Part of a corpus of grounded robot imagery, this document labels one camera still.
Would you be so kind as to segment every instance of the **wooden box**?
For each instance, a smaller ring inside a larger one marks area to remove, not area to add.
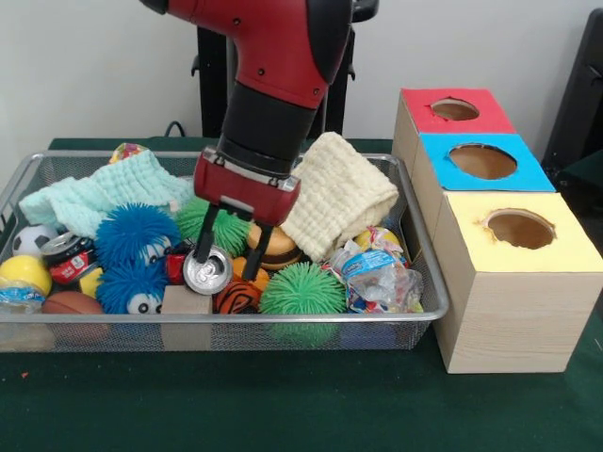
[[[412,176],[419,134],[514,134],[513,125],[487,89],[403,89],[392,154]]]
[[[554,192],[519,135],[421,134],[412,181],[431,238],[444,190]]]
[[[449,373],[565,369],[603,260],[561,195],[448,192],[433,244],[450,294],[435,323]]]

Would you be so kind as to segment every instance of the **folded cloth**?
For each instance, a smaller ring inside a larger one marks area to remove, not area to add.
[[[48,224],[84,237],[115,207],[142,202],[169,210],[193,196],[192,182],[169,174],[151,151],[96,170],[90,177],[63,179],[25,197],[19,206],[30,224]]]
[[[301,194],[283,231],[313,261],[376,226],[398,200],[398,189],[340,135],[323,134],[293,170]]]

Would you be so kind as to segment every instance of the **soccer ball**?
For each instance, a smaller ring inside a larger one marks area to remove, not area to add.
[[[50,226],[27,226],[12,241],[12,255],[41,258],[41,247],[57,236],[57,231]]]

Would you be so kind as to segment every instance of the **wire mesh basket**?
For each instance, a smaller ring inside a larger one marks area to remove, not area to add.
[[[66,177],[90,176],[110,152],[48,151],[25,159],[0,195],[5,223],[0,261],[27,224],[18,203]],[[175,176],[190,176],[197,153],[155,153]],[[386,154],[365,154],[399,189],[383,226],[416,243],[412,268],[423,275],[421,314],[342,315],[0,315],[0,351],[411,349],[448,310],[448,292],[406,168]]]

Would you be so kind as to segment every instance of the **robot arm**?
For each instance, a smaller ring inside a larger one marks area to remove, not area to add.
[[[195,257],[207,259],[220,208],[252,218],[262,228],[244,273],[253,279],[272,228],[286,219],[299,195],[299,181],[290,172],[341,64],[352,14],[365,20],[378,1],[141,1],[236,44],[236,85],[218,149],[205,150],[195,170],[195,194],[212,204]]]

